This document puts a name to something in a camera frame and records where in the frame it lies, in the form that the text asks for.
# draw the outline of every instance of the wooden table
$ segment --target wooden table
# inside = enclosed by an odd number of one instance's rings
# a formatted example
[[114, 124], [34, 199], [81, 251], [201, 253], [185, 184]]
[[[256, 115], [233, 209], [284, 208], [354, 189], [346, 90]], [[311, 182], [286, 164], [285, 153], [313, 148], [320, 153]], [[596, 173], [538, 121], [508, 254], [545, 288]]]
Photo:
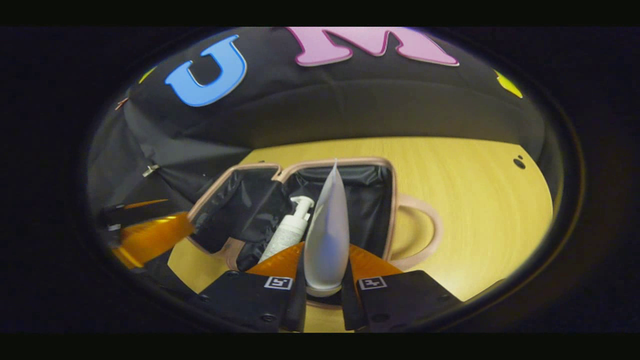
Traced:
[[[301, 161], [354, 156], [390, 160], [398, 192], [422, 199], [439, 212], [442, 243], [412, 270], [424, 270], [462, 301], [516, 270], [550, 225], [552, 200], [544, 177], [515, 144], [431, 137], [331, 140], [257, 149], [241, 163], [264, 160], [286, 168]], [[514, 164], [518, 156], [525, 169]], [[432, 234], [427, 217], [401, 209], [393, 257], [417, 252]], [[175, 246], [168, 264], [196, 292], [228, 270], [187, 240]], [[305, 332], [344, 331], [341, 311], [307, 307]]]

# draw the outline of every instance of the toiletry bag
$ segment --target toiletry bag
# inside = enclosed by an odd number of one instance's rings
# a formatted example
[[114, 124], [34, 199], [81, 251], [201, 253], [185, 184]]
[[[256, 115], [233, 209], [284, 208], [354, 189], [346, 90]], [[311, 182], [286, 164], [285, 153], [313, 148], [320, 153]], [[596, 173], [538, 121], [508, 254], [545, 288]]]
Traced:
[[[274, 163], [229, 168], [189, 212], [195, 231], [188, 240], [206, 253], [223, 257], [231, 270], [247, 271], [258, 263], [283, 217], [294, 211], [291, 197], [304, 195], [317, 200], [335, 162], [307, 161], [285, 169]], [[337, 166], [347, 197], [353, 245], [401, 270], [419, 264], [435, 251], [441, 233], [437, 214], [425, 202], [397, 193], [396, 172], [388, 160], [345, 158], [338, 159]], [[390, 259], [396, 212], [401, 206], [430, 216], [435, 235], [418, 253]], [[337, 305], [338, 299], [320, 302]]]

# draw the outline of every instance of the letter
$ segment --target letter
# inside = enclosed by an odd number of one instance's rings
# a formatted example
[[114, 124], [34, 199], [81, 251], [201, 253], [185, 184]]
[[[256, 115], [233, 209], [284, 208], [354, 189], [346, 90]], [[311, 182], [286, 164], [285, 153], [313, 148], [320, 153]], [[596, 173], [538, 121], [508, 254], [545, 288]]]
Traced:
[[238, 35], [233, 35], [208, 47], [201, 56], [211, 55], [220, 66], [220, 76], [211, 84], [202, 85], [194, 77], [189, 66], [193, 61], [177, 67], [164, 81], [171, 85], [180, 100], [189, 106], [206, 106], [229, 94], [244, 79], [246, 61], [233, 45]]
[[448, 66], [458, 66], [460, 63], [444, 52], [425, 34], [408, 28], [397, 27], [300, 27], [290, 26], [287, 29], [296, 38], [302, 53], [296, 57], [300, 66], [318, 66], [337, 63], [349, 59], [353, 51], [344, 46], [338, 46], [329, 38], [331, 33], [373, 56], [383, 56], [387, 51], [389, 33], [400, 41], [396, 51], [405, 58], [436, 63]]

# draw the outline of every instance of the bag handle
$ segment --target bag handle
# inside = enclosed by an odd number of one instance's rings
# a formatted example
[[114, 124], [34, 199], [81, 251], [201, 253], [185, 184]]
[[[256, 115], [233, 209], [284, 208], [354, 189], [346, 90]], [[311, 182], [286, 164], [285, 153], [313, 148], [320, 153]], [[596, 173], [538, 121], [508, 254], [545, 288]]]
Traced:
[[433, 223], [433, 238], [427, 244], [427, 246], [424, 247], [424, 249], [406, 258], [389, 261], [392, 265], [404, 271], [423, 262], [438, 248], [438, 245], [442, 240], [442, 220], [440, 219], [440, 215], [434, 208], [432, 208], [426, 202], [420, 199], [416, 199], [415, 197], [399, 193], [397, 203], [399, 207], [412, 208], [420, 211], [421, 213], [427, 215]]

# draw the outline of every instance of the blue letter u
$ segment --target blue letter u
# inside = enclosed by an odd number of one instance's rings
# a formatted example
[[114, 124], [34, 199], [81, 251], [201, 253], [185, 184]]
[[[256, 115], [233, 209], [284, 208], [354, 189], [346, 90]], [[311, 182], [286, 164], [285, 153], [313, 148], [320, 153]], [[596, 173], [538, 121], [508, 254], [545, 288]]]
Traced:
[[180, 100], [189, 106], [205, 106], [229, 94], [240, 84], [246, 74], [246, 61], [233, 45], [237, 35], [228, 37], [202, 51], [201, 56], [211, 55], [220, 66], [220, 76], [208, 85], [201, 85], [194, 77], [187, 61], [175, 69], [164, 81], [171, 85]]

